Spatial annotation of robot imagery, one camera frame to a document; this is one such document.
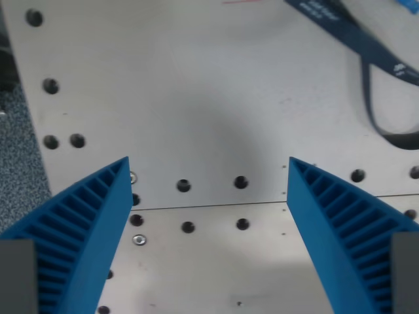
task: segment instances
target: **dark blue strap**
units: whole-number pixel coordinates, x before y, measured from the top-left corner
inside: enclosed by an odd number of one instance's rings
[[[340,0],[285,0],[335,39],[361,56],[365,108],[374,129],[401,149],[419,149],[419,131],[409,134],[386,132],[376,123],[371,99],[371,64],[400,80],[419,86],[419,72],[392,54],[373,35],[365,31]]]

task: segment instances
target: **mounting hole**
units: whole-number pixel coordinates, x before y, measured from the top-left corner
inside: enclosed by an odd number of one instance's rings
[[[101,306],[98,308],[99,314],[110,314],[111,310],[107,306]]]
[[[81,134],[73,134],[70,136],[70,143],[75,148],[82,148],[86,144],[86,140],[84,139],[84,136]]]
[[[246,188],[249,185],[249,181],[246,179],[246,177],[240,175],[239,177],[235,178],[234,180],[234,186],[239,189]]]
[[[53,78],[44,79],[42,87],[44,91],[51,95],[57,94],[58,90],[60,89],[60,87],[58,86],[58,82]]]
[[[44,137],[44,145],[49,149],[56,149],[60,145],[57,138],[53,135],[47,135]]]
[[[193,222],[186,221],[182,224],[182,231],[186,234],[191,234],[195,231],[195,225]]]
[[[419,179],[419,166],[414,166],[410,169],[409,175],[412,179]]]
[[[414,209],[409,209],[405,211],[405,216],[408,216],[410,219],[415,219],[418,216],[418,213]]]
[[[250,222],[245,218],[241,218],[237,220],[236,227],[239,230],[246,230],[250,227]]]
[[[139,198],[138,194],[133,193],[132,194],[132,205],[137,206],[141,201],[141,198]]]
[[[351,180],[355,183],[361,182],[365,179],[365,171],[362,169],[356,169],[354,172],[351,173]]]
[[[185,193],[191,189],[191,184],[188,180],[181,179],[177,182],[176,187],[180,192]]]
[[[44,22],[44,18],[38,10],[30,9],[26,11],[26,22],[30,26],[39,27]]]
[[[140,227],[144,223],[144,219],[140,215],[132,215],[130,217],[130,222],[131,225],[135,227]]]

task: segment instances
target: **bolt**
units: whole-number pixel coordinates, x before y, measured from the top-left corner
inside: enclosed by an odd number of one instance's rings
[[[137,175],[135,172],[130,171],[130,176],[131,176],[131,184],[134,184],[135,182],[137,182]]]
[[[142,247],[147,243],[147,238],[145,237],[145,235],[138,234],[132,237],[132,242],[134,242],[135,245]]]

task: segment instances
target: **blue object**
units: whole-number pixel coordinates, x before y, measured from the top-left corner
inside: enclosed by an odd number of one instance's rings
[[[419,86],[419,71],[399,59],[371,32],[352,16],[341,0],[285,0],[336,40],[361,57],[362,92],[368,118],[373,128],[392,145],[406,150],[419,150],[419,132],[392,133],[383,130],[373,111],[370,65],[379,67],[393,77]]]
[[[291,158],[287,204],[335,314],[392,312],[390,240],[419,225],[346,181]]]
[[[413,14],[419,12],[419,2],[417,0],[397,0],[401,5],[407,7]]]
[[[84,178],[0,235],[32,239],[40,314],[92,314],[132,207],[125,157]]]

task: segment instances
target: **gray carpet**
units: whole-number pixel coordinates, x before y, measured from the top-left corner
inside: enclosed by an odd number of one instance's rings
[[[0,92],[0,233],[50,197],[31,118],[20,87]]]

